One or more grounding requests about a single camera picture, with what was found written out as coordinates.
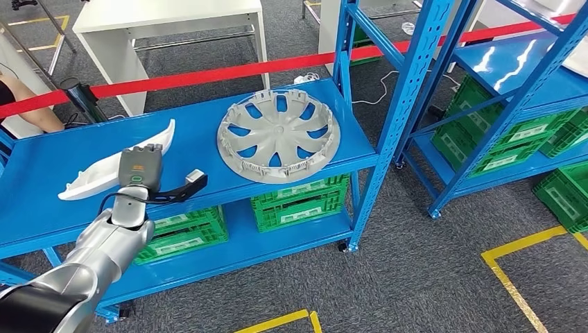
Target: green plastic crate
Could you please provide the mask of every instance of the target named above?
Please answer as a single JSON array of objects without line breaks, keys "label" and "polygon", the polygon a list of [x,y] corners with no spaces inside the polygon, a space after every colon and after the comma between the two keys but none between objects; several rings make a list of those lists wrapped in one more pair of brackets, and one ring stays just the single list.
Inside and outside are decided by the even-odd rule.
[{"label": "green plastic crate", "polygon": [[197,218],[188,220],[191,222],[189,227],[185,226],[187,221],[182,220],[175,226],[183,225],[184,228],[154,236],[151,242],[135,257],[135,263],[147,264],[229,240],[221,206],[210,207],[186,215],[196,215]]},{"label": "green plastic crate", "polygon": [[586,139],[588,139],[588,108],[583,108],[550,137],[540,151],[545,156],[555,157]]},{"label": "green plastic crate", "polygon": [[474,168],[470,177],[483,175],[505,167],[525,162],[532,154],[536,153],[544,142],[524,142],[518,146],[493,150],[488,153]]},{"label": "green plastic crate", "polygon": [[[476,165],[469,177],[479,176],[484,173],[496,171],[503,167],[524,162],[535,153],[549,138],[543,135],[541,139],[531,142],[523,142],[516,146],[504,148],[493,147],[490,152]],[[459,170],[463,162],[476,148],[476,143],[468,132],[454,121],[440,126],[433,136],[433,145],[450,163],[453,170]]]},{"label": "green plastic crate", "polygon": [[254,196],[251,198],[251,206],[254,210],[262,210],[277,205],[292,203],[301,199],[333,192],[339,189],[347,188],[349,175],[340,175],[329,177],[303,185],[280,189],[278,191]]},{"label": "green plastic crate", "polygon": [[[446,117],[463,110],[468,110],[491,98],[492,95],[484,87],[472,77],[466,76],[460,89],[447,108]],[[500,103],[495,103],[478,112],[465,115],[456,121],[467,130],[472,136],[472,139],[477,143],[490,129],[490,126],[496,121],[496,118],[498,118],[503,110],[504,107]],[[539,137],[543,138],[542,136],[546,134],[550,134],[551,136],[578,111],[579,109],[570,110],[518,123],[496,141],[494,148],[503,149],[516,146],[522,142],[530,142]]]},{"label": "green plastic crate", "polygon": [[588,231],[588,161],[559,168],[533,192],[569,232]]},{"label": "green plastic crate", "polygon": [[167,234],[176,230],[185,229],[193,225],[206,223],[210,220],[218,219],[219,215],[218,207],[208,207],[203,210],[190,212],[186,214],[180,214],[166,219],[160,219],[154,221],[155,223],[155,236],[161,234]]},{"label": "green plastic crate", "polygon": [[318,219],[339,213],[345,203],[349,175],[327,178],[331,185],[324,189],[302,189],[301,193],[275,198],[276,192],[267,194],[273,205],[260,205],[252,198],[252,208],[260,232]]}]

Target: shelf caster wheel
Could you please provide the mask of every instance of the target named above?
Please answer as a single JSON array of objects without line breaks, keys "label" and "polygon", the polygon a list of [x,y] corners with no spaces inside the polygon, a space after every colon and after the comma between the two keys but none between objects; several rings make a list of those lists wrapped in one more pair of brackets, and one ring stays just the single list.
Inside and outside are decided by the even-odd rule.
[{"label": "shelf caster wheel", "polygon": [[125,319],[129,318],[131,314],[136,314],[135,303],[132,300],[122,302],[119,305],[119,317],[117,321],[124,321]]},{"label": "shelf caster wheel", "polygon": [[438,219],[441,217],[441,213],[438,210],[436,210],[434,212],[430,212],[429,215],[431,215],[432,219]]},{"label": "shelf caster wheel", "polygon": [[343,253],[349,252],[349,250],[347,249],[346,243],[339,243],[339,245],[337,245],[337,248],[339,249],[339,252],[343,252]]}]

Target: green crate label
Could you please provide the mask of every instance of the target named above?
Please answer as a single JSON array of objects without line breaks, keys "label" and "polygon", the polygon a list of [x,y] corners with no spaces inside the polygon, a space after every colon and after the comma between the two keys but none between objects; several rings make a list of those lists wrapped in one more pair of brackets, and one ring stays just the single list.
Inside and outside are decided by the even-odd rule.
[{"label": "green crate label", "polygon": [[557,135],[558,133],[559,132],[555,133],[554,135],[551,135],[549,137],[549,140],[547,140],[547,142],[550,143],[550,144],[556,143],[556,141],[560,139],[560,137]]},{"label": "green crate label", "polygon": [[502,167],[503,165],[513,163],[514,161],[517,160],[517,156],[518,155],[513,155],[513,156],[509,156],[507,158],[503,158],[502,160],[492,161],[492,162],[488,163],[488,165],[486,165],[486,167],[484,168],[484,171],[494,169],[497,167]]},{"label": "green crate label", "polygon": [[453,139],[449,136],[449,134],[443,134],[443,136],[441,136],[441,140],[443,140],[445,145],[447,145],[447,148],[449,148],[449,150],[453,153],[453,155],[455,155],[456,158],[458,158],[458,160],[460,160],[460,162],[465,161],[467,156],[461,151],[461,149],[459,149],[458,145],[453,142]]},{"label": "green crate label", "polygon": [[184,214],[180,214],[180,215],[168,217],[167,219],[157,220],[154,223],[155,223],[156,228],[161,228],[161,227],[166,227],[168,225],[173,225],[173,224],[176,224],[179,222],[184,222],[184,221],[188,221],[188,216],[186,216]]},{"label": "green crate label", "polygon": [[568,214],[572,221],[575,221],[580,217],[580,213],[568,203],[566,198],[560,195],[555,187],[550,187],[545,189],[545,191],[564,210],[564,212]]},{"label": "green crate label", "polygon": [[588,133],[584,134],[583,136],[581,136],[581,137],[579,137],[577,140],[575,140],[575,141],[573,142],[572,146],[573,146],[574,144],[579,144],[580,142],[582,142],[582,141],[584,141],[584,140],[586,140],[586,139],[588,139]]},{"label": "green crate label", "polygon": [[524,139],[526,137],[532,137],[533,135],[541,134],[541,133],[545,132],[545,130],[547,129],[547,126],[549,126],[549,124],[544,123],[541,126],[537,126],[534,128],[529,128],[528,130],[522,130],[520,132],[516,132],[508,141],[515,142],[520,139]]},{"label": "green crate label", "polygon": [[321,180],[317,180],[315,182],[310,182],[308,184],[294,186],[289,189],[280,189],[277,192],[277,197],[278,198],[285,198],[287,196],[294,196],[296,194],[301,194],[304,192],[313,191],[315,189],[322,189],[323,187],[327,187],[327,184],[325,184],[324,179],[321,179]]},{"label": "green crate label", "polygon": [[322,213],[322,207],[314,207],[309,210],[305,210],[303,212],[298,212],[298,213],[294,213],[294,214],[290,214],[290,215],[284,215],[280,218],[279,223],[284,224],[284,223],[294,222],[294,221],[297,221],[300,219],[304,219],[306,217],[319,215],[320,213]]},{"label": "green crate label", "polygon": [[[461,110],[469,110],[471,109],[472,106],[467,102],[467,101],[463,101],[460,105],[460,109]],[[477,112],[472,112],[470,114],[467,115],[475,124],[476,126],[478,126],[478,128],[480,128],[484,133],[486,133],[486,131],[488,131],[488,128],[490,128],[490,124],[484,119],[482,118],[482,116],[477,113]]]},{"label": "green crate label", "polygon": [[181,243],[162,246],[160,248],[154,248],[153,250],[155,250],[157,255],[166,255],[168,253],[172,253],[179,250],[185,250],[187,248],[191,248],[193,246],[202,244],[204,244],[204,241],[200,237],[196,237],[194,239],[190,239],[189,241],[183,241]]}]

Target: yellow tape line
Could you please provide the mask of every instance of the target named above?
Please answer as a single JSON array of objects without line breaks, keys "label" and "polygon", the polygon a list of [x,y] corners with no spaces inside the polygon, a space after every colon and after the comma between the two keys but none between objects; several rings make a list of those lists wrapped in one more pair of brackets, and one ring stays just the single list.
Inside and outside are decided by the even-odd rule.
[{"label": "yellow tape line", "polygon": [[[69,15],[61,16],[60,18],[63,18],[63,21],[61,22],[61,30],[65,31],[65,28],[67,27],[67,24],[69,22]],[[59,44],[60,38],[61,38],[61,35],[58,33],[57,37],[55,37],[55,42],[53,43],[53,47],[57,47],[57,45]]]},{"label": "yellow tape line", "polygon": [[311,323],[313,324],[314,333],[322,333],[322,328],[320,328],[316,311],[311,312]]},{"label": "yellow tape line", "polygon": [[584,236],[583,236],[582,234],[580,234],[579,232],[577,232],[577,233],[575,233],[575,234],[572,234],[572,235],[573,235],[573,236],[576,238],[576,240],[577,240],[577,241],[578,241],[580,244],[582,244],[582,246],[584,246],[584,248],[585,248],[586,250],[588,250],[588,239],[586,239],[586,237],[584,237]]},{"label": "yellow tape line", "polygon": [[287,314],[285,316],[281,316],[281,317],[272,319],[271,321],[266,321],[266,322],[263,322],[263,323],[260,323],[260,324],[257,324],[257,325],[251,326],[251,327],[247,327],[247,328],[242,329],[240,331],[237,331],[235,333],[262,332],[262,331],[272,329],[274,327],[278,327],[280,325],[284,325],[287,323],[291,323],[293,321],[297,321],[298,319],[306,318],[308,316],[309,316],[308,310],[300,310],[300,311],[293,312],[291,314]]},{"label": "yellow tape line", "polygon": [[[57,16],[57,17],[55,17],[55,19],[62,19],[63,20],[61,22],[61,30],[64,30],[65,31],[65,28],[67,27],[67,24],[69,23],[69,15]],[[8,25],[9,26],[18,26],[18,25],[21,25],[21,24],[45,22],[45,21],[48,21],[48,20],[49,20],[48,17],[43,17],[41,19],[29,19],[28,21],[13,22],[13,23],[9,23]],[[55,42],[52,45],[29,47],[28,50],[29,51],[40,51],[40,50],[54,49],[59,44],[59,39],[60,38],[61,38],[61,35],[58,33],[57,34],[57,37],[55,37]]]},{"label": "yellow tape line", "polygon": [[537,332],[547,333],[547,329],[545,328],[545,326],[543,326],[543,323],[539,320],[537,314],[535,314],[535,312],[531,309],[531,307],[525,301],[523,296],[521,296],[517,288],[512,284],[512,282],[510,281],[508,276],[506,276],[502,268],[498,266],[496,260],[494,260],[494,258],[491,256],[490,252],[486,251],[482,253],[482,258],[484,258],[486,264],[490,267],[490,269],[492,269],[492,272],[494,272],[498,280],[500,280],[506,291],[508,291],[508,293],[510,294],[510,297],[512,297],[512,299],[516,302],[516,304],[519,306],[521,311],[525,314],[525,316],[531,322],[531,324],[537,330]]},{"label": "yellow tape line", "polygon": [[566,234],[566,233],[567,233],[567,231],[565,230],[565,228],[563,226],[559,225],[557,227],[547,229],[547,230],[538,232],[536,234],[532,234],[527,237],[523,237],[523,238],[518,239],[516,241],[511,241],[510,243],[504,244],[504,245],[499,246],[497,248],[493,248],[493,249],[488,250],[484,253],[487,253],[493,259],[498,259],[504,255],[509,254],[509,253],[513,253],[518,250],[522,250],[523,248],[527,248],[531,245],[541,243],[542,241],[546,241],[547,239],[550,239],[555,236],[560,236],[560,235]]}]

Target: white table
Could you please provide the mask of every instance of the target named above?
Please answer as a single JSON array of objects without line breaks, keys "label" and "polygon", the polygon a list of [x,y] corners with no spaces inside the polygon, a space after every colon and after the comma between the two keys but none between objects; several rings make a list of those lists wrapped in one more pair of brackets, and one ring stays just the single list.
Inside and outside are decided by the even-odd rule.
[{"label": "white table", "polygon": [[[260,0],[92,0],[84,5],[73,31],[104,79],[118,83],[148,78],[131,45],[133,39],[250,25],[255,30],[258,61],[265,62]],[[269,88],[269,75],[263,74],[262,79]],[[146,95],[118,98],[134,116],[143,113]]]}]

